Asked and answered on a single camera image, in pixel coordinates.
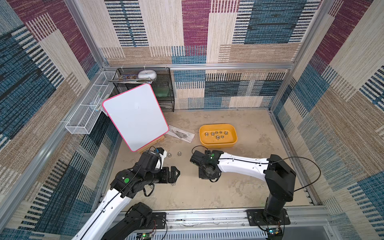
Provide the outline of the yellow plastic storage box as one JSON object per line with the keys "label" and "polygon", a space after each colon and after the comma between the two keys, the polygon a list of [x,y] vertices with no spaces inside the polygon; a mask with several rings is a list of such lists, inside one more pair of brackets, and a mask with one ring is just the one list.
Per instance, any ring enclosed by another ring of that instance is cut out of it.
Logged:
{"label": "yellow plastic storage box", "polygon": [[236,129],[231,124],[203,125],[199,129],[200,142],[206,148],[230,148],[237,141]]}

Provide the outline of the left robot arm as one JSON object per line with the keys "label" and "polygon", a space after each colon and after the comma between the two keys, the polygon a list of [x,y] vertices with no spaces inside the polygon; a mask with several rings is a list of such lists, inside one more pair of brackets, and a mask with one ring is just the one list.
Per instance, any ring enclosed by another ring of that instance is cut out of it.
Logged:
{"label": "left robot arm", "polygon": [[112,227],[119,213],[146,186],[175,184],[181,172],[175,167],[165,167],[167,151],[157,148],[142,153],[138,162],[130,169],[117,173],[102,202],[83,225],[75,240],[123,240],[141,228],[155,226],[153,210],[143,203],[135,204],[127,211],[123,220]]}

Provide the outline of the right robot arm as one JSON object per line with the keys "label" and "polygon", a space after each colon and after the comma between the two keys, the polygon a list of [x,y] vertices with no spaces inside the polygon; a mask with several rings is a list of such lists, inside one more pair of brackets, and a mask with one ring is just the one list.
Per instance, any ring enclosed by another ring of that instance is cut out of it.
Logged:
{"label": "right robot arm", "polygon": [[225,153],[223,151],[194,151],[190,162],[199,167],[199,178],[212,183],[223,173],[250,176],[267,183],[269,196],[260,217],[262,223],[278,225],[285,221],[283,212],[287,202],[292,202],[296,184],[296,172],[278,155],[252,159]]}

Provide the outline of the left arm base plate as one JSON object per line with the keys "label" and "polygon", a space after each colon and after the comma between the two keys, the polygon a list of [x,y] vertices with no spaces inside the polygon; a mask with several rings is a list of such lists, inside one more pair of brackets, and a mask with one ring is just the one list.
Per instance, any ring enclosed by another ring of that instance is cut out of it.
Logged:
{"label": "left arm base plate", "polygon": [[149,217],[145,218],[143,225],[140,227],[140,230],[152,230],[154,228],[156,228],[157,230],[165,230],[166,219],[166,212],[154,212]]}

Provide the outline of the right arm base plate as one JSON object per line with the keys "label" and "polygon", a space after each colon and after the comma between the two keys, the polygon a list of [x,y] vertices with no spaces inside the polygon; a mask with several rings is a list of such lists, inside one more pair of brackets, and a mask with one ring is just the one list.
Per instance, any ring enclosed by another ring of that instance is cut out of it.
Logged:
{"label": "right arm base plate", "polygon": [[246,210],[250,226],[269,226],[269,225],[290,225],[291,221],[287,210],[283,208],[278,217],[273,217],[264,213],[264,209]]}

